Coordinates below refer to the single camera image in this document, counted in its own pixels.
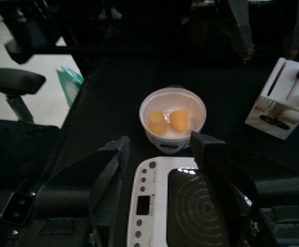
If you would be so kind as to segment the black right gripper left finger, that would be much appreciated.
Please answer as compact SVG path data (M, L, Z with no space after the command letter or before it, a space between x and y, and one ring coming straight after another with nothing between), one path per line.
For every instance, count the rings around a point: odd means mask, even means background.
M98 247L109 235L126 170L129 138L110 141L41 185L34 247Z

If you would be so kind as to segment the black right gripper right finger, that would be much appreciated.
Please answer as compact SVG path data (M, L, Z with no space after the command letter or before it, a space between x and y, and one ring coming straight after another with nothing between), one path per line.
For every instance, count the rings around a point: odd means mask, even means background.
M299 172L197 132L190 150L230 247L299 247Z

